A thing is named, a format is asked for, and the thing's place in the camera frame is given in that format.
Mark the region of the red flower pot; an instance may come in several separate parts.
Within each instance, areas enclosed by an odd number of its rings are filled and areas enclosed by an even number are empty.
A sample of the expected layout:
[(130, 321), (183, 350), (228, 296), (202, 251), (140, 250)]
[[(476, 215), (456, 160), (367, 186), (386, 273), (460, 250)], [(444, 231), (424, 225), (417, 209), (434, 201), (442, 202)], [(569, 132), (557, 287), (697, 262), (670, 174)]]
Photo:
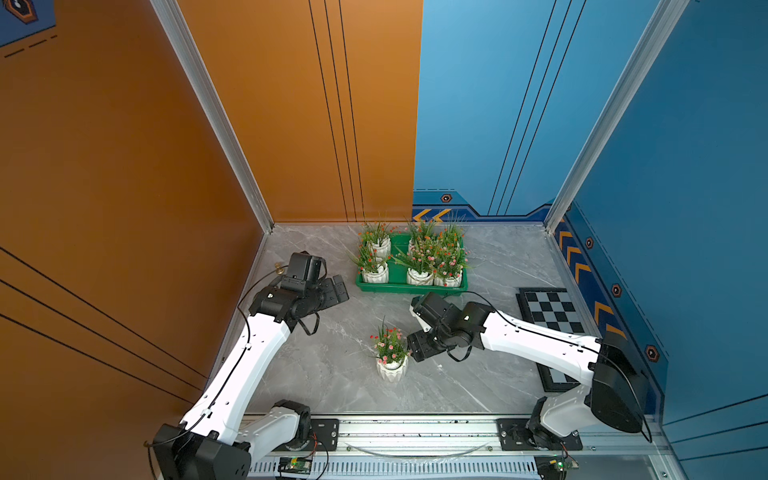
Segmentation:
[(361, 242), (370, 248), (377, 259), (388, 260), (392, 248), (390, 225), (386, 222), (366, 222)]
[(385, 259), (376, 256), (368, 244), (360, 244), (353, 261), (366, 284), (386, 284), (389, 282), (389, 268)]
[(411, 253), (424, 242), (431, 240), (434, 236), (434, 227), (435, 223), (432, 220), (417, 220), (410, 222), (407, 225), (409, 234), (408, 253)]

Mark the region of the pink flower pot large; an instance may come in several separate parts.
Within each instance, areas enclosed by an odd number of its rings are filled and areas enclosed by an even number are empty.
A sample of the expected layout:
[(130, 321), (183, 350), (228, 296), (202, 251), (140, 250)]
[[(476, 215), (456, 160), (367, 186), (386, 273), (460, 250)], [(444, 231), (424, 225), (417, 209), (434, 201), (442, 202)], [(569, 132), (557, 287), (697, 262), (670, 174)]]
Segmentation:
[(428, 240), (411, 253), (397, 250), (396, 264), (406, 268), (406, 283), (411, 286), (430, 286), (433, 284), (433, 262), (436, 251), (435, 242)]

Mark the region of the orange flower pot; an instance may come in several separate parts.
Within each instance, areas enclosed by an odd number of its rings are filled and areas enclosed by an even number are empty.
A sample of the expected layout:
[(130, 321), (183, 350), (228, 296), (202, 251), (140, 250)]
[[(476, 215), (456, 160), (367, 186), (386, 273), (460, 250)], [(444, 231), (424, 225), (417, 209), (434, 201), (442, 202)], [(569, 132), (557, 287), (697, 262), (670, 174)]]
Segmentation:
[(454, 221), (446, 221), (443, 230), (438, 234), (440, 244), (449, 249), (457, 249), (462, 245), (465, 231)]

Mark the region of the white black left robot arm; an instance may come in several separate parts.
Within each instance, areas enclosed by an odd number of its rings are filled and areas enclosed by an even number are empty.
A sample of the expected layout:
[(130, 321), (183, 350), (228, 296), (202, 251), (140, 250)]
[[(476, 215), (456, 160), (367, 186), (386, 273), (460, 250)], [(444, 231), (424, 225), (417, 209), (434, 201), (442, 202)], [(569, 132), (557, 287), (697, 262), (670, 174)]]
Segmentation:
[(256, 294), (232, 355), (200, 399), (178, 425), (162, 425), (146, 443), (152, 472), (165, 479), (244, 479), (256, 461), (279, 447), (300, 451), (318, 445), (310, 408), (295, 401), (281, 400), (260, 419), (241, 422), (295, 327), (348, 298), (339, 275), (314, 283), (280, 277)]

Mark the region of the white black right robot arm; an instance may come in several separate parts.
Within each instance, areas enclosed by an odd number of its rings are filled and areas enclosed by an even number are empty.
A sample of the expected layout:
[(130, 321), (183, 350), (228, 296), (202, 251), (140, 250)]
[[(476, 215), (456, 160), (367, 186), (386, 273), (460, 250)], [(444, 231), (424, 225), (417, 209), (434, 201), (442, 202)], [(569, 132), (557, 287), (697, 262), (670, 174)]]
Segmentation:
[(540, 398), (526, 423), (501, 424), (503, 448), (560, 450), (568, 437), (598, 423), (652, 439), (646, 418), (649, 379), (624, 337), (558, 332), (491, 305), (458, 307), (436, 293), (415, 297), (410, 312), (421, 326), (407, 338), (417, 362), (457, 349), (481, 349), (518, 356), (575, 380), (570, 390)]

